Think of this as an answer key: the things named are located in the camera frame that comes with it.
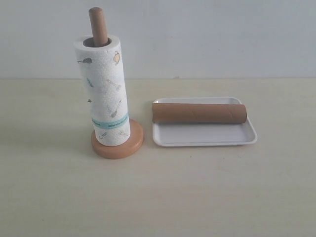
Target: empty cardboard roll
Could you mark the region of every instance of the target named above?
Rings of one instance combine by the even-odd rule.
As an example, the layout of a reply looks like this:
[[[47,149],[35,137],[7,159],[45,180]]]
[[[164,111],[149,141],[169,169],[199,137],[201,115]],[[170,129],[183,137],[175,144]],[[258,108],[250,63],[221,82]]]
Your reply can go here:
[[[245,105],[153,103],[153,122],[245,123]]]

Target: white tray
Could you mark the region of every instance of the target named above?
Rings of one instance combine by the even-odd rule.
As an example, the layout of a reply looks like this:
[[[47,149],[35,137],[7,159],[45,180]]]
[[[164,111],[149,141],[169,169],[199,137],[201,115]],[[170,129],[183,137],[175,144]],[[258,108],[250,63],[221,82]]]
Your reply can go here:
[[[153,103],[241,104],[234,97],[161,98]],[[243,124],[153,123],[154,142],[164,147],[236,146],[257,141],[249,117]]]

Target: paper towel holder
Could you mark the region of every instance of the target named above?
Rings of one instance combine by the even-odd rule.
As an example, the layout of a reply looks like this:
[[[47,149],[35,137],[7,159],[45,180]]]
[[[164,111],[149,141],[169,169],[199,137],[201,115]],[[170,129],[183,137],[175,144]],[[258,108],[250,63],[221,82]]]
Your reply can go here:
[[[103,10],[99,7],[93,7],[89,10],[90,23],[93,35],[93,47],[103,47],[111,43],[105,25]],[[143,144],[144,130],[135,120],[130,119],[130,137],[121,145],[104,146],[98,142],[95,132],[91,134],[91,143],[94,151],[108,159],[125,158],[135,153]]]

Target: wall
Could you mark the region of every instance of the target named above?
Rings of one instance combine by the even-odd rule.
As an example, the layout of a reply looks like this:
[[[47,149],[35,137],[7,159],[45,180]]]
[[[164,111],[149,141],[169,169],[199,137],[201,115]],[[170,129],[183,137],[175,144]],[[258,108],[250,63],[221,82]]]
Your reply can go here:
[[[79,78],[73,41],[102,7],[127,78],[316,77],[314,0],[8,0],[1,78]]]

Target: paper towel roll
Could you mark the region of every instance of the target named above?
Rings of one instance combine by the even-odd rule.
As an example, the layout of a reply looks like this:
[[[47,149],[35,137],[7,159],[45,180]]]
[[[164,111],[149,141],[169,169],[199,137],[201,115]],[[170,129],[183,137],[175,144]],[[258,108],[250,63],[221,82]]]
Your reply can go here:
[[[102,145],[117,146],[128,140],[130,127],[120,41],[108,38],[104,47],[91,47],[92,36],[79,38],[74,46],[96,138]]]

